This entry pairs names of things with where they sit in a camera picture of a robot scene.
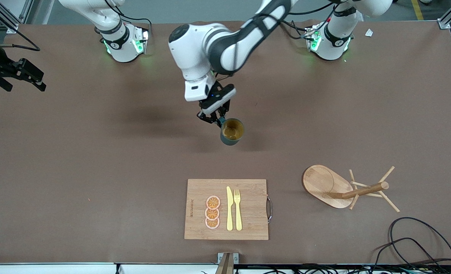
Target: orange slice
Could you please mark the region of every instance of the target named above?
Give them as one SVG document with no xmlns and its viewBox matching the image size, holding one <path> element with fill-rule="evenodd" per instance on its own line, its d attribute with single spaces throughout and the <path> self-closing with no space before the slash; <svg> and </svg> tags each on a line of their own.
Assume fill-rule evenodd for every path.
<svg viewBox="0 0 451 274">
<path fill-rule="evenodd" d="M 207 218 L 207 220 L 217 220 L 217 218 L 219 217 L 219 210 L 218 209 L 210 209 L 210 208 L 206 208 L 205 209 L 205 218 Z"/>
<path fill-rule="evenodd" d="M 220 224 L 220 219 L 213 220 L 213 221 L 205 219 L 205 225 L 210 229 L 218 228 L 219 224 Z"/>
<path fill-rule="evenodd" d="M 221 205 L 221 200 L 217 196 L 210 196 L 209 198 L 207 198 L 206 205 L 208 209 L 218 209 Z"/>
</svg>

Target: dark green cup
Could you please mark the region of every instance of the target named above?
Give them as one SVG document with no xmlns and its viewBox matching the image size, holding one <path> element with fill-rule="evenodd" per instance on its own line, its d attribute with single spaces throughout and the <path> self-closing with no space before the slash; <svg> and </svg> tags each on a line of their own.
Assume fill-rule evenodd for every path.
<svg viewBox="0 0 451 274">
<path fill-rule="evenodd" d="M 233 146 L 239 142 L 244 135 L 244 125 L 238 119 L 230 118 L 225 120 L 221 126 L 222 143 Z"/>
</svg>

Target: wooden pole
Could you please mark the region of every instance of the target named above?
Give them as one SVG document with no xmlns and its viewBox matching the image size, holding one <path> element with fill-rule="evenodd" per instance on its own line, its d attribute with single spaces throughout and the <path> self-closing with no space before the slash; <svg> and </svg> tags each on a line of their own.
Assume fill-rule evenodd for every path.
<svg viewBox="0 0 451 274">
<path fill-rule="evenodd" d="M 389 185 L 387 182 L 380 182 L 380 183 L 370 186 L 369 188 L 357 189 L 357 190 L 349 191 L 347 193 L 342 193 L 341 198 L 349 199 L 349 198 L 355 197 L 356 195 L 362 196 L 362 195 L 366 195 L 368 193 L 382 191 L 382 190 L 385 190 L 388 188 L 389 188 Z"/>
</svg>

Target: yellow floor line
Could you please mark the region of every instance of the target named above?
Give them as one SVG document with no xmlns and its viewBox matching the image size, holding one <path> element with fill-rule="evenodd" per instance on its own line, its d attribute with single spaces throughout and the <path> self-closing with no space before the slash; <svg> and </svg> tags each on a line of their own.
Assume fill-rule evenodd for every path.
<svg viewBox="0 0 451 274">
<path fill-rule="evenodd" d="M 415 15 L 417 16 L 417 20 L 424 20 L 424 16 L 422 15 L 422 11 L 420 10 L 419 2 L 417 0 L 412 0 L 413 10 L 415 11 Z"/>
</svg>

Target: cutting board handle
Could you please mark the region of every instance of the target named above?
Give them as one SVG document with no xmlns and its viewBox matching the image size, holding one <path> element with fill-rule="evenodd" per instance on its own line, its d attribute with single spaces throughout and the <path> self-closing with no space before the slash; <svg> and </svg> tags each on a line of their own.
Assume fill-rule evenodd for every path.
<svg viewBox="0 0 451 274">
<path fill-rule="evenodd" d="M 273 202 L 269 198 L 268 194 L 266 194 L 266 213 L 268 213 L 268 204 L 269 204 L 269 214 L 268 216 L 268 224 L 271 221 L 271 218 L 273 217 Z"/>
</svg>

